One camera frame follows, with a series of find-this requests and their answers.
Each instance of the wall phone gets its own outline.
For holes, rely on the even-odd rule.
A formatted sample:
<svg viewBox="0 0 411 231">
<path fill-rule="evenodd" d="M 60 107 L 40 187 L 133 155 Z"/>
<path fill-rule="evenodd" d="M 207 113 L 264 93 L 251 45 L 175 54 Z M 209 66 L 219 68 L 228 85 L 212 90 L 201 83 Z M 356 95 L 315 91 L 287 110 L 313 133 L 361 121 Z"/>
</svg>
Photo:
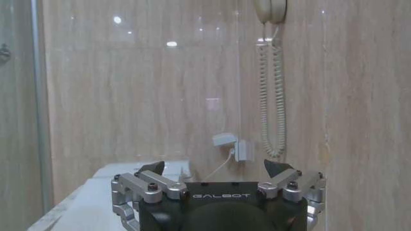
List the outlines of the wall phone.
<svg viewBox="0 0 411 231">
<path fill-rule="evenodd" d="M 256 15 L 264 24 L 263 43 L 257 46 L 259 54 L 259 103 L 261 122 L 261 142 L 263 148 L 272 158 L 279 158 L 285 152 L 285 95 L 283 76 L 283 50 L 280 47 L 277 24 L 285 17 L 287 0 L 253 0 Z M 273 81 L 275 81 L 275 102 L 276 102 L 276 148 L 273 148 L 268 137 L 268 42 L 265 40 L 265 23 L 276 25 L 272 37 L 272 60 L 273 60 Z"/>
</svg>

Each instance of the robotic end effector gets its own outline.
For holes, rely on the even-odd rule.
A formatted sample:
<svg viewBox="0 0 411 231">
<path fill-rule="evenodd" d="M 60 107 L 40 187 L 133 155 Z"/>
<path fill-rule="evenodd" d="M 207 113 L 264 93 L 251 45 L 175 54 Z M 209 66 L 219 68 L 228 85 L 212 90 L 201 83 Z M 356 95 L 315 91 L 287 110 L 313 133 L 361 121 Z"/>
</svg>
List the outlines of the robotic end effector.
<svg viewBox="0 0 411 231">
<path fill-rule="evenodd" d="M 161 162 L 135 175 L 116 175 L 112 209 L 123 227 L 129 231 L 312 230 L 324 209 L 323 175 L 303 174 L 287 164 L 264 164 L 268 182 L 180 183 L 160 175 Z"/>
</svg>

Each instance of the silver metal bracket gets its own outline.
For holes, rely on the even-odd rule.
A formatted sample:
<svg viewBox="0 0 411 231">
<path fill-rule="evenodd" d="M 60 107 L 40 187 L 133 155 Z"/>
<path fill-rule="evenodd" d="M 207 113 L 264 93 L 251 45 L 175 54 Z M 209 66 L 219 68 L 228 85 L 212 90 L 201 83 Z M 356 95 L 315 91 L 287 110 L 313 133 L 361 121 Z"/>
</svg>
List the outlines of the silver metal bracket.
<svg viewBox="0 0 411 231">
<path fill-rule="evenodd" d="M 283 197 L 285 200 L 299 202 L 319 180 L 319 172 L 308 172 L 299 179 L 288 182 L 288 185 L 283 190 Z"/>
<path fill-rule="evenodd" d="M 128 231 L 140 231 L 133 208 L 137 208 L 139 200 L 149 204 L 161 201 L 161 189 L 151 187 L 149 183 L 129 173 L 116 175 L 111 181 L 112 210 L 121 217 L 123 227 Z"/>
<path fill-rule="evenodd" d="M 163 192 L 165 193 L 167 197 L 173 200 L 180 200 L 187 195 L 187 185 L 181 182 L 175 182 L 171 179 L 157 175 L 152 171 L 143 171 L 137 175 L 147 182 L 156 183 L 160 187 Z"/>
<path fill-rule="evenodd" d="M 269 182 L 257 184 L 257 190 L 265 195 L 267 199 L 273 199 L 277 196 L 277 191 L 283 189 L 287 183 L 299 177 L 299 171 L 289 168 L 277 174 Z"/>
<path fill-rule="evenodd" d="M 128 231 L 140 231 L 140 223 L 133 212 L 133 209 L 139 211 L 140 200 L 149 204 L 159 203 L 163 192 L 173 200 L 184 198 L 188 194 L 184 183 L 175 182 L 148 170 L 135 175 L 124 173 L 115 176 L 111 181 L 112 210 L 121 217 L 123 227 Z"/>
<path fill-rule="evenodd" d="M 283 189 L 285 200 L 299 202 L 307 199 L 307 231 L 311 231 L 317 223 L 317 215 L 325 208 L 325 179 L 319 172 L 301 174 L 295 169 L 287 169 L 277 174 L 269 182 L 260 182 L 257 190 L 267 199 L 277 197 L 277 191 Z"/>
</svg>

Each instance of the glass shower door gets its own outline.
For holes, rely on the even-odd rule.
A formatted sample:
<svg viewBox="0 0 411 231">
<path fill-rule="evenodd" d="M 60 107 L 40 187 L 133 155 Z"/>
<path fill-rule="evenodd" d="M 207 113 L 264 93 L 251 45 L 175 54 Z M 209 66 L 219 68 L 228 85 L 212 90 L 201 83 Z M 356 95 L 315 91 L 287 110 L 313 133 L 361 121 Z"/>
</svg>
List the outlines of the glass shower door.
<svg viewBox="0 0 411 231">
<path fill-rule="evenodd" d="M 29 1 L 0 0 L 0 230 L 42 214 Z"/>
</svg>

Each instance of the coiled phone cord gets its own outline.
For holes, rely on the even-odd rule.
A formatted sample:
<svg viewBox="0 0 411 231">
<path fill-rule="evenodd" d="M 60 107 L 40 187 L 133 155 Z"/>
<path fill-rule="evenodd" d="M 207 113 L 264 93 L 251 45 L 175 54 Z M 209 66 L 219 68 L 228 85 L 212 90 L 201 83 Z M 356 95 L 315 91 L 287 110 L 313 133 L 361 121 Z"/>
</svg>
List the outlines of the coiled phone cord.
<svg viewBox="0 0 411 231">
<path fill-rule="evenodd" d="M 275 103 L 276 103 L 276 149 L 273 149 L 268 138 L 268 43 L 257 47 L 259 54 L 259 103 L 263 148 L 272 158 L 279 158 L 285 151 L 285 93 L 283 76 L 283 49 L 279 46 L 276 37 L 279 28 L 272 38 L 273 53 L 273 82 L 275 82 Z"/>
</svg>

